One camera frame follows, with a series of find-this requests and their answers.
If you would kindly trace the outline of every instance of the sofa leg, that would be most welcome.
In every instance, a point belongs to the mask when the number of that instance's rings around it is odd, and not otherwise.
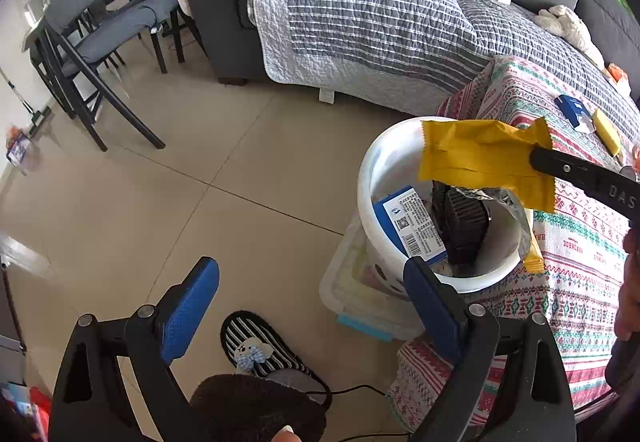
[[[320,89],[320,100],[322,103],[329,103],[330,105],[334,104],[335,91],[329,90],[328,88]]]
[[[248,80],[243,77],[219,77],[218,82],[223,85],[235,85],[237,87],[242,87],[246,85]]]

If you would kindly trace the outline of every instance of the blue gripper pad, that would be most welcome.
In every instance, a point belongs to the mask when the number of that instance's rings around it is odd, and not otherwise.
[[[184,281],[171,287],[158,303],[160,356],[167,366],[187,351],[219,284],[218,263],[202,257]]]
[[[456,364],[462,356],[467,326],[462,298],[453,287],[440,283],[417,257],[404,264],[402,281],[438,354]]]

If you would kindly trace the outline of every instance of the barcode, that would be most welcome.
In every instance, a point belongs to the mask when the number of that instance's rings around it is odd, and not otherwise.
[[[402,237],[402,239],[406,245],[406,250],[409,251],[409,257],[416,257],[420,254],[420,245],[418,245],[418,242],[413,235],[407,235]]]

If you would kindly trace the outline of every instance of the sofa armrest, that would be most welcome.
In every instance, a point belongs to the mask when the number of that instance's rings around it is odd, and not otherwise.
[[[239,0],[188,0],[216,77],[265,79],[256,29],[242,26]]]

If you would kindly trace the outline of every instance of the yellow snack wrapper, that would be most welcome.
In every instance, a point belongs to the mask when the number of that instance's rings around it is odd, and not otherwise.
[[[533,234],[533,217],[527,216],[527,218],[530,218],[529,230],[531,231],[531,246],[529,248],[527,256],[524,258],[524,260],[522,260],[522,263],[524,264],[524,268],[527,269],[528,273],[537,275],[545,271],[545,260],[542,257],[542,251],[540,251],[540,246],[538,245],[536,236]]]
[[[424,150],[418,180],[439,180],[452,186],[507,188],[523,207],[554,212],[554,178],[534,170],[529,154],[534,145],[552,149],[544,117],[526,130],[500,121],[423,121]]]

